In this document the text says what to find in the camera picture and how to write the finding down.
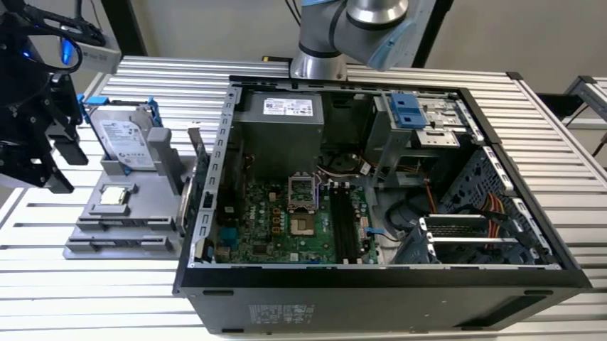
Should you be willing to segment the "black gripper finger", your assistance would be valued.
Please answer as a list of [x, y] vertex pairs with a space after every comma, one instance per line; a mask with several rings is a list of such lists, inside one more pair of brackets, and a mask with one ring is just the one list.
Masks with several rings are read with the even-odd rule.
[[51, 74], [48, 103], [44, 104], [44, 108], [51, 115], [51, 123], [44, 132], [50, 143], [59, 150], [70, 165], [87, 165], [88, 158], [80, 147], [78, 133], [78, 127], [83, 123], [83, 115], [70, 75]]
[[44, 188], [55, 194], [74, 192], [50, 151], [2, 141], [2, 185], [10, 188]]

